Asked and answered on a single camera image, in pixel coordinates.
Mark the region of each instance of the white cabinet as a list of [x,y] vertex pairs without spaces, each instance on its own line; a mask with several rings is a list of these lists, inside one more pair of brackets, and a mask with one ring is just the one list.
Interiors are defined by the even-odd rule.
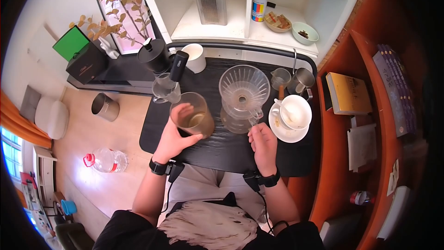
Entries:
[[50,151],[34,146],[33,153],[34,174],[40,201],[44,206],[52,206],[54,201],[54,161]]
[[252,0],[226,0],[228,24],[202,25],[196,0],[147,0],[166,43],[183,40],[230,40],[274,47],[312,57],[319,64],[340,34],[356,0],[268,0],[275,8],[266,13],[284,14],[291,22],[305,22],[319,33],[310,46],[298,42],[291,31],[272,32],[265,22],[251,19]]

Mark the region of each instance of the spoon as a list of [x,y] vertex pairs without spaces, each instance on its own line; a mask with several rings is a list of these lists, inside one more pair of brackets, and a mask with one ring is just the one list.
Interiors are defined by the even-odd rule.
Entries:
[[277,103],[277,105],[279,105],[282,109],[284,109],[284,112],[287,113],[288,118],[292,121],[292,122],[297,122],[297,117],[290,113],[285,106],[283,106],[283,104],[281,103],[282,101],[278,100],[277,98],[274,99],[274,102]]

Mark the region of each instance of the wooden floor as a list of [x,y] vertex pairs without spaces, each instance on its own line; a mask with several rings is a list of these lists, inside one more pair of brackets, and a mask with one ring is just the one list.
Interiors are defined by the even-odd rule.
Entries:
[[[92,236],[97,236],[104,227],[104,224],[94,225],[92,222],[102,222],[103,215],[111,217],[118,209],[131,209],[152,156],[139,146],[140,132],[151,98],[107,93],[120,105],[117,119],[108,122],[91,113],[91,103],[97,94],[95,91],[66,90],[62,102],[69,110],[68,129],[53,146],[53,153],[58,158],[57,190],[67,199],[68,196],[73,198],[76,203],[84,203],[86,199],[100,211],[89,213],[83,210],[84,216],[79,218]],[[100,147],[125,152],[129,161],[125,172],[100,173],[86,168],[83,157]]]

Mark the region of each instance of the plastic bottle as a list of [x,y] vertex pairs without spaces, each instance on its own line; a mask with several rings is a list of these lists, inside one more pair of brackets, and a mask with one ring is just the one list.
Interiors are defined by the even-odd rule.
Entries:
[[253,10],[251,12],[251,19],[255,22],[264,21],[265,7],[267,0],[253,0]]
[[128,165],[128,158],[119,150],[100,148],[87,153],[83,163],[86,167],[94,166],[97,171],[103,173],[123,172]]
[[375,198],[368,191],[355,191],[350,196],[350,203],[365,206],[375,203]]

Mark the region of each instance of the white cup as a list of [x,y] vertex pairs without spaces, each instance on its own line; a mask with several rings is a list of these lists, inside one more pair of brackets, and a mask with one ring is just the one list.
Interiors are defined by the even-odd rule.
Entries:
[[183,52],[190,56],[186,62],[186,67],[191,69],[193,73],[198,74],[205,69],[207,62],[203,56],[203,47],[199,44],[189,44],[182,48]]
[[292,118],[296,119],[290,120],[285,111],[281,110],[282,107],[272,109],[271,114],[278,117],[285,129],[301,131],[310,125],[312,112],[310,104],[303,97],[290,95],[285,97],[281,104],[292,114]]

